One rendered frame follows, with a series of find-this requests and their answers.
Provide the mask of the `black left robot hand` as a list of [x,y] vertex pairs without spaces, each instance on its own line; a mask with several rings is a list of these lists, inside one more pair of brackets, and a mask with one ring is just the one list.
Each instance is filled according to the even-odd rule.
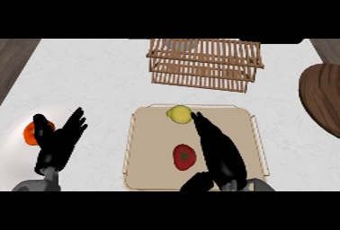
[[78,108],[69,116],[62,128],[52,130],[43,114],[32,116],[34,138],[41,148],[34,172],[43,175],[43,170],[52,167],[57,172],[65,168],[72,150],[86,131],[84,110]]

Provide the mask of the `wooden tiered shelf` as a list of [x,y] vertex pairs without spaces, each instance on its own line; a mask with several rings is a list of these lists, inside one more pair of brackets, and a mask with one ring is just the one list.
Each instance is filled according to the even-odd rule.
[[260,43],[226,39],[151,39],[151,82],[247,92],[264,68]]

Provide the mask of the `yellow lemon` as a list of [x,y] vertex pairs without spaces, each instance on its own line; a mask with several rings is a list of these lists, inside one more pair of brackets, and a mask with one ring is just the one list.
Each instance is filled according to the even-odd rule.
[[191,109],[185,105],[177,105],[165,112],[165,116],[174,123],[188,124],[191,122]]

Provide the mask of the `beige tray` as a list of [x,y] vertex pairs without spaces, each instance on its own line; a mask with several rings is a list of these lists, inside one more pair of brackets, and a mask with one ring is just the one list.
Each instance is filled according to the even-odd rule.
[[[256,115],[233,105],[195,105],[238,147],[245,162],[247,176],[263,180],[269,176],[267,160],[257,130]],[[165,116],[168,104],[142,107],[131,115],[124,155],[124,185],[130,190],[177,190],[196,172],[205,170],[199,136],[193,124],[174,123]],[[180,171],[173,150],[191,146],[196,154],[193,166]]]

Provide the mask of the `round dark wooden board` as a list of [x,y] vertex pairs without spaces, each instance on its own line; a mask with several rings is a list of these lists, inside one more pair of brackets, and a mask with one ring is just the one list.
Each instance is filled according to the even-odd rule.
[[303,71],[298,98],[310,118],[340,138],[340,65],[316,64]]

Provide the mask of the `red tomato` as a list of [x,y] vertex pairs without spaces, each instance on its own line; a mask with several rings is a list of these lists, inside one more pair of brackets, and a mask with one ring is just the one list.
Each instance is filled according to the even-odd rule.
[[185,144],[177,145],[173,150],[173,159],[176,168],[180,171],[186,171],[196,162],[196,154],[193,149]]

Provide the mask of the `orange bell pepper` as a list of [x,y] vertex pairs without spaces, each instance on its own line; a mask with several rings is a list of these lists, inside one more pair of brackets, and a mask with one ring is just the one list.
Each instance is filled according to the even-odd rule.
[[[49,126],[49,129],[47,129],[46,133],[50,134],[56,131],[55,123],[52,121],[49,121],[47,126]],[[35,131],[34,122],[31,122],[22,131],[23,141],[25,141],[25,144],[28,146],[37,146],[38,145],[38,142],[37,142],[35,137],[34,137],[34,131]]]

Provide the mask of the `white plate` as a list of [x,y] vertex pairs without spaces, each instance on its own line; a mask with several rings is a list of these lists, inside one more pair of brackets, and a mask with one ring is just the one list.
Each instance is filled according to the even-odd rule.
[[23,129],[32,122],[32,115],[43,114],[47,120],[60,128],[72,115],[63,106],[47,105],[26,112],[9,126],[0,137],[0,190],[12,190],[26,180],[41,180],[34,172],[38,146],[29,146],[23,140]]

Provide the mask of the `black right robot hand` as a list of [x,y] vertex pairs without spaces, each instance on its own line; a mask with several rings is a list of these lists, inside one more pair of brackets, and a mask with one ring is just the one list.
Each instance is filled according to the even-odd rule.
[[222,191],[238,191],[247,185],[247,170],[239,150],[219,127],[196,112],[191,114],[201,138],[205,172],[196,172],[180,191],[208,191],[214,185]]

